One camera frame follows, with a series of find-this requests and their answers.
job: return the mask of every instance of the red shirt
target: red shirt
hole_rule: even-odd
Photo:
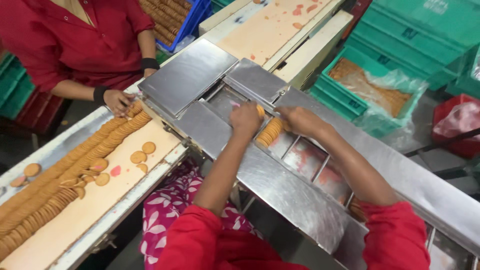
[[[95,27],[50,0],[0,0],[0,37],[32,82],[124,90],[142,77],[137,34],[153,23],[136,0],[79,0]]]
[[[425,223],[409,203],[362,205],[370,229],[363,258],[369,270],[428,270]],[[158,270],[306,270],[283,262],[271,246],[245,232],[222,230],[212,212],[189,206],[167,231]]]

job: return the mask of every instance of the red sleeve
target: red sleeve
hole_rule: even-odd
[[[36,15],[27,8],[18,10],[21,1],[4,1],[0,5],[0,36],[5,48],[14,54],[32,83],[39,90],[50,91],[59,82],[68,79],[65,67],[59,61],[60,52],[52,34],[40,23],[30,18]]]
[[[213,269],[220,219],[212,212],[187,207],[167,231],[167,245],[156,264],[157,270]]]
[[[370,230],[365,236],[363,259],[369,270],[428,270],[425,222],[408,202],[380,207],[361,202]]]
[[[148,29],[153,29],[154,24],[150,16],[148,16],[138,4],[138,0],[126,0],[127,16],[133,31],[136,35]]]

